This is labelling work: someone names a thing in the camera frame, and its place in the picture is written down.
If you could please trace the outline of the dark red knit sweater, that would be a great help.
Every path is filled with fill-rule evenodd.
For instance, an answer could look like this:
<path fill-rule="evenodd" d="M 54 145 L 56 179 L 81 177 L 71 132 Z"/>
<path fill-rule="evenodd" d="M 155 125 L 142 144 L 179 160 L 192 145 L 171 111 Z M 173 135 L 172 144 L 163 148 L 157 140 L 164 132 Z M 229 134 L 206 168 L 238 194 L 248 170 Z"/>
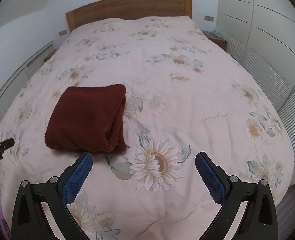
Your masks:
<path fill-rule="evenodd" d="M 68 87 L 52 112 L 45 144 L 56 150 L 122 152 L 126 87 Z"/>

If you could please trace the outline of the white low cabinet left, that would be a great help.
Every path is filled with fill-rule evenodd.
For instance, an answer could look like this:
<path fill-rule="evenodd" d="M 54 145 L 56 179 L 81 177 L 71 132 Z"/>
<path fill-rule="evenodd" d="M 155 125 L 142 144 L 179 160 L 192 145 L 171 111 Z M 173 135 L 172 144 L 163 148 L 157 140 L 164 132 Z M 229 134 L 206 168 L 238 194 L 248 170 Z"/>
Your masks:
<path fill-rule="evenodd" d="M 0 122 L 17 94 L 54 53 L 55 49 L 51 41 L 21 65 L 2 86 L 0 89 Z"/>

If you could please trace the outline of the pink floral bed cover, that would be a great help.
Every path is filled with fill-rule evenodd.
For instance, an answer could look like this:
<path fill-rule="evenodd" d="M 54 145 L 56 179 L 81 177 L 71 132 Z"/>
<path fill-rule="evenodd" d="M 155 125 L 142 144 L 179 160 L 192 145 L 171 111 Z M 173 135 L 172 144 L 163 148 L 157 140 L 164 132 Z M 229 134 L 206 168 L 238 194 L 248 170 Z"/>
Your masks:
<path fill-rule="evenodd" d="M 252 76 L 187 17 L 118 18 L 72 31 L 0 123 L 15 145 L 0 161 L 11 222 L 23 180 L 43 183 L 77 154 L 48 148 L 52 112 L 69 88 L 126 88 L 122 154 L 93 157 L 69 211 L 90 239 L 197 239 L 219 205 L 195 167 L 206 152 L 227 174 L 269 183 L 275 204 L 294 169 L 289 136 Z"/>

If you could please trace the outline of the wooden nightstand right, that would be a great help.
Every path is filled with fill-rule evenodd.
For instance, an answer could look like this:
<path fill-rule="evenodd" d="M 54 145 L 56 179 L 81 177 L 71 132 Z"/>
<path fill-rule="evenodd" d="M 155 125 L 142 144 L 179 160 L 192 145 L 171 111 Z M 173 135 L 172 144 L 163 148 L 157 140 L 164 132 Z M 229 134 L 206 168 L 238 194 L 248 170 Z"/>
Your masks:
<path fill-rule="evenodd" d="M 219 37 L 216 34 L 208 32 L 208 31 L 203 30 L 202 32 L 207 39 L 214 42 L 216 45 L 218 45 L 224 51 L 227 50 L 227 41 L 224 38 Z"/>

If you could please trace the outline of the wooden headboard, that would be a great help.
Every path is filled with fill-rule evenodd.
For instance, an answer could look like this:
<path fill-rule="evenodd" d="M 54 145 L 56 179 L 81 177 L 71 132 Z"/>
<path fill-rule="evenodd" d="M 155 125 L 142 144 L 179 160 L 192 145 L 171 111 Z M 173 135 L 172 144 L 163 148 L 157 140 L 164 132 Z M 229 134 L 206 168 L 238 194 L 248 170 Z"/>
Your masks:
<path fill-rule="evenodd" d="M 192 0 L 102 0 L 67 12 L 66 20 L 73 31 L 108 18 L 137 20 L 150 16 L 192 17 Z"/>

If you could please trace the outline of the white wardrobe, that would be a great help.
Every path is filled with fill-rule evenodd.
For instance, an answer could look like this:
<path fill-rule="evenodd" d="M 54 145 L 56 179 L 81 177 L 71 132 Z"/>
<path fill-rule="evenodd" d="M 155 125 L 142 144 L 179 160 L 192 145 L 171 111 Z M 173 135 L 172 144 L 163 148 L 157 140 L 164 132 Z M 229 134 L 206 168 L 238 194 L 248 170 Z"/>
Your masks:
<path fill-rule="evenodd" d="M 290 0 L 218 0 L 216 31 L 267 95 L 294 149 L 295 8 Z"/>

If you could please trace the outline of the wall socket left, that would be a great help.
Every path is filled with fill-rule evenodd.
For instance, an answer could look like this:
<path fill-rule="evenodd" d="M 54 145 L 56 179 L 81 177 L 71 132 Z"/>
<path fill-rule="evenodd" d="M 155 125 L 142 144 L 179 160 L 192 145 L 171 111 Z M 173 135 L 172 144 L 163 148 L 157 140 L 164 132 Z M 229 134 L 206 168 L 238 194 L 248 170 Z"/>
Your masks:
<path fill-rule="evenodd" d="M 62 31 L 59 32 L 59 36 L 60 37 L 66 35 L 66 34 L 67 34 L 67 30 L 66 29 L 64 29 L 64 30 L 62 30 Z"/>

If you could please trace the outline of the wall socket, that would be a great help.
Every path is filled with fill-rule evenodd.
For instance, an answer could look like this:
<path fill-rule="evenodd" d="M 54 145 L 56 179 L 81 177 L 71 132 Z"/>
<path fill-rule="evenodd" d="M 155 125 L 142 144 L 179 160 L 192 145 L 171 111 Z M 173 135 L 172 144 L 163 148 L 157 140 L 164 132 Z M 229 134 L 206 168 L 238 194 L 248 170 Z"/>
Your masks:
<path fill-rule="evenodd" d="M 64 30 L 62 30 L 62 31 L 59 32 L 59 36 L 60 37 L 66 35 L 66 34 L 67 34 L 67 30 L 66 29 L 64 29 Z"/>
<path fill-rule="evenodd" d="M 214 21 L 214 17 L 205 15 L 204 16 L 204 20 L 205 21 L 209 21 L 209 22 L 213 22 Z"/>

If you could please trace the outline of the wall socket right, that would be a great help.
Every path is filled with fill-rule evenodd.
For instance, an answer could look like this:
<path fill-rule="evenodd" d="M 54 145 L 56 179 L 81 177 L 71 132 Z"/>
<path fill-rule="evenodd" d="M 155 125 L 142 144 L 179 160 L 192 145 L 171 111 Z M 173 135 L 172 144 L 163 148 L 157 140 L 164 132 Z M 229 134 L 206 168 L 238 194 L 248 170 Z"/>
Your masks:
<path fill-rule="evenodd" d="M 209 22 L 213 22 L 214 21 L 214 17 L 205 15 L 204 16 L 204 20 L 205 21 L 209 21 Z"/>

